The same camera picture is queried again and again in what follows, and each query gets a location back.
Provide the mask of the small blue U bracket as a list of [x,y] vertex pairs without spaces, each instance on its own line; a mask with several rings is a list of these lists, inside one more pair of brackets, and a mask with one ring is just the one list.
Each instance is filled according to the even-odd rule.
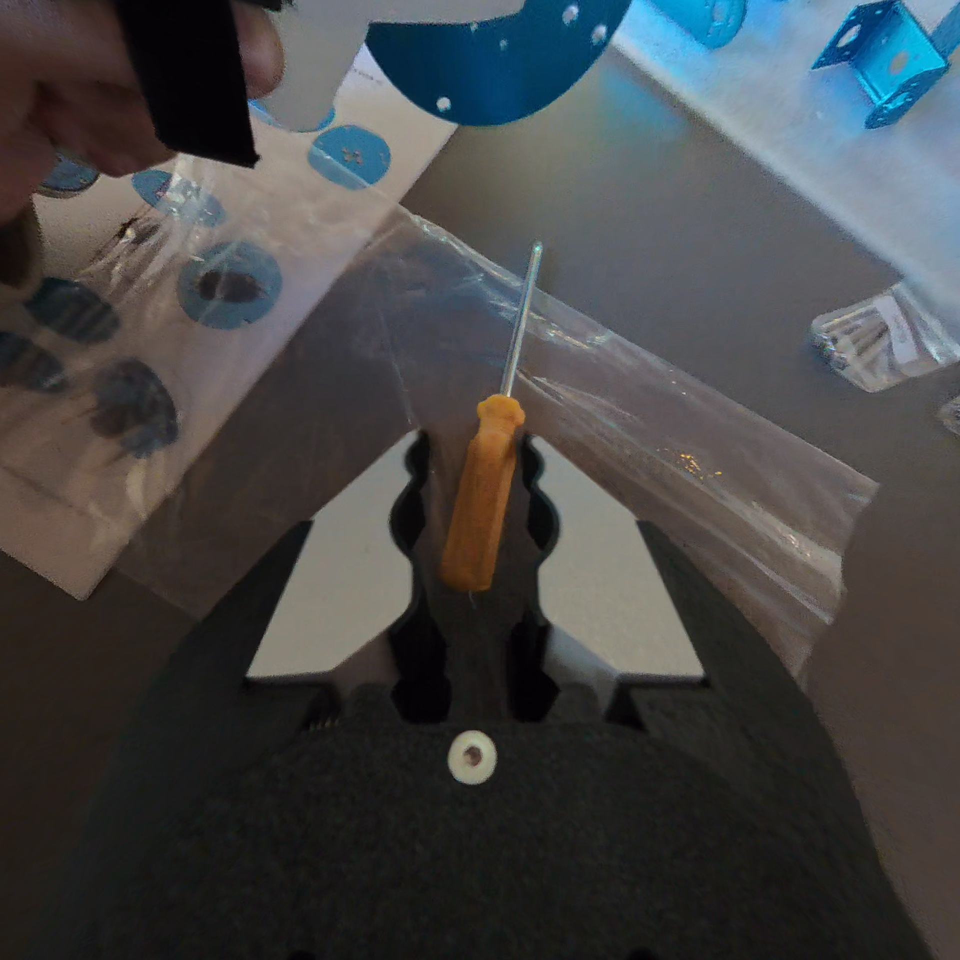
[[863,126],[898,123],[951,70],[959,44],[959,3],[927,30],[901,1],[853,7],[812,63],[812,70],[846,65],[870,100]]

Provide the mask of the blue round metal disc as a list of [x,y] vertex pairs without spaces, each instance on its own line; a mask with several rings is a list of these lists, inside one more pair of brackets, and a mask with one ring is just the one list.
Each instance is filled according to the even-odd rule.
[[564,96],[601,57],[629,1],[527,1],[470,23],[374,23],[366,48],[418,108],[460,126],[519,121]]

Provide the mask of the white assembly instruction sheet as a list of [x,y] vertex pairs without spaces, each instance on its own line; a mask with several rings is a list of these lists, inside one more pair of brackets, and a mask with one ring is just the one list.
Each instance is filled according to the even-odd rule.
[[40,276],[2,308],[2,550],[86,599],[455,126],[363,45],[323,118],[258,102],[254,169],[62,159]]

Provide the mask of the clear plastic bag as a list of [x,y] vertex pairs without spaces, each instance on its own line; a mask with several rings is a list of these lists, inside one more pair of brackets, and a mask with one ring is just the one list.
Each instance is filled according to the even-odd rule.
[[[199,618],[270,543],[410,429],[446,534],[474,406],[499,378],[521,282],[400,206],[122,554]],[[567,304],[538,293],[518,375],[526,430],[653,522],[805,686],[877,484]]]

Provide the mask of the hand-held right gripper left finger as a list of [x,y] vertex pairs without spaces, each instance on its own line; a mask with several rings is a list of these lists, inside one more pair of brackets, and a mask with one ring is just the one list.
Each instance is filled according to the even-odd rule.
[[448,643],[415,555],[430,452],[425,432],[408,432],[313,516],[249,683],[317,683],[342,702],[379,685],[409,722],[448,717]]

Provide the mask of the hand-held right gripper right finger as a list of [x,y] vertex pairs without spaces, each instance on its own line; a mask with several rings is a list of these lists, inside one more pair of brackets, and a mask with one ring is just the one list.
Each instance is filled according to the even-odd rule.
[[562,688],[608,714],[621,689],[699,686],[706,670],[634,513],[544,438],[520,448],[534,584],[509,636],[509,705],[546,718]]

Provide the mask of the person's left forearm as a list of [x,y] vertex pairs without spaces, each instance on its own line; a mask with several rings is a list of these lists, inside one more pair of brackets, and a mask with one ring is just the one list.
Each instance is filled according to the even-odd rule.
[[34,204],[28,204],[1,227],[2,303],[21,301],[42,272],[42,231]]

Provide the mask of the person's left hand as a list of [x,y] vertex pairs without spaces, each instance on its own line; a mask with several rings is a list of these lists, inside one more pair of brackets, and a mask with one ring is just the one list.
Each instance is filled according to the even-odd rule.
[[1,4],[1,217],[66,153],[122,178],[175,156],[157,138],[108,2]]

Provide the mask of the pile of small screw bags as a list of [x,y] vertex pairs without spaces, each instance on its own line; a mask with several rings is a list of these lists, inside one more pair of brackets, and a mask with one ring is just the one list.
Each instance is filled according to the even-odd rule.
[[877,394],[959,364],[957,296],[931,294],[902,279],[880,293],[822,314],[809,328],[813,349],[839,377]]

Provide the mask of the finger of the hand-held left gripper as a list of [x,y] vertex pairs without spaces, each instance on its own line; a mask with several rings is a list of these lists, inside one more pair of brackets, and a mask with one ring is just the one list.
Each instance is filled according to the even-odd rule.
[[512,16],[521,1],[290,1],[271,17],[284,52],[279,87],[265,97],[275,124],[318,128],[373,23],[471,24]]

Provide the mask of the yellow-handled screwdriver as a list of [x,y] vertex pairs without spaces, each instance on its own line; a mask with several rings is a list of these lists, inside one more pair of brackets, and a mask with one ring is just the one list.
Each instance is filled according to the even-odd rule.
[[518,433],[525,424],[513,390],[545,246],[535,241],[523,279],[498,392],[476,409],[477,429],[462,474],[441,554],[439,578],[460,594],[486,592],[498,562],[503,524],[518,462]]

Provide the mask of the blue metal U bracket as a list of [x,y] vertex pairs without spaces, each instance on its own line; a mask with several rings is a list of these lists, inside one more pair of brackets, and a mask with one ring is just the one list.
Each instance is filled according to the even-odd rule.
[[662,15],[709,50],[729,45],[746,18],[747,1],[651,1]]

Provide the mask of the white foam sheet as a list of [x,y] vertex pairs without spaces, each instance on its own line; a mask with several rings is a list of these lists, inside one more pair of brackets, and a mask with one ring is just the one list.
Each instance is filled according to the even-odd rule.
[[[958,298],[958,48],[897,123],[866,129],[850,67],[811,69],[863,3],[748,2],[733,41],[710,50],[632,2],[612,44],[903,279]],[[955,2],[904,3],[931,31]]]

